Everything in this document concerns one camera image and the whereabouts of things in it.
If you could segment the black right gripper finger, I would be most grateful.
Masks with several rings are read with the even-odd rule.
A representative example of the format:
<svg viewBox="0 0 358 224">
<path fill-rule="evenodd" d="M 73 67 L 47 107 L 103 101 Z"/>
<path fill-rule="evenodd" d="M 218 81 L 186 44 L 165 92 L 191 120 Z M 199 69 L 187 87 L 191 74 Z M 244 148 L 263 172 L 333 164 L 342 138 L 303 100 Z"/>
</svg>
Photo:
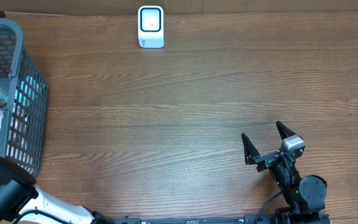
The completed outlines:
<svg viewBox="0 0 358 224">
<path fill-rule="evenodd" d="M 281 121 L 276 122 L 276 127 L 282 140 L 296 135 L 294 131 L 286 127 Z"/>
<path fill-rule="evenodd" d="M 245 133 L 241 134 L 241 138 L 244 146 L 245 163 L 247 165 L 254 165 L 256 163 L 255 160 L 260 157 L 260 153 Z"/>
</svg>

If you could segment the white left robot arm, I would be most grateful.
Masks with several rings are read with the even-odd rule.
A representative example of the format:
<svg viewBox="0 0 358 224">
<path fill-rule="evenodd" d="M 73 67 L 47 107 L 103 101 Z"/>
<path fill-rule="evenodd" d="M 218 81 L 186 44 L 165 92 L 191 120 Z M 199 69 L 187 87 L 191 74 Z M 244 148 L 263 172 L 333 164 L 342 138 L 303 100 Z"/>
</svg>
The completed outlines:
<svg viewBox="0 0 358 224">
<path fill-rule="evenodd" d="M 0 221 L 19 223 L 112 223 L 86 207 L 68 204 L 37 186 L 45 109 L 10 102 L 0 109 Z"/>
</svg>

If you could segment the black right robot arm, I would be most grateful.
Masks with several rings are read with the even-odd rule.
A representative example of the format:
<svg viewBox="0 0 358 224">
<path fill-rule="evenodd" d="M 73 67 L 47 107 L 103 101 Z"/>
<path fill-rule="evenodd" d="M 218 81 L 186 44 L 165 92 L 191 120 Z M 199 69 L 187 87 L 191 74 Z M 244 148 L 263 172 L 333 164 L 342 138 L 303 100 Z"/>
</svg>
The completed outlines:
<svg viewBox="0 0 358 224">
<path fill-rule="evenodd" d="M 257 214 L 245 215 L 244 222 L 330 223 L 329 216 L 321 213 L 326 207 L 327 182 L 318 175 L 301 177 L 295 167 L 296 160 L 305 150 L 304 139 L 280 121 L 276 122 L 276 127 L 282 143 L 275 152 L 264 156 L 245 133 L 241 134 L 245 163 L 255 165 L 258 172 L 268 170 L 279 188 L 279 192 L 265 202 Z M 263 215 L 265 208 L 279 196 L 284 198 L 287 206 L 276 209 L 273 214 Z"/>
</svg>

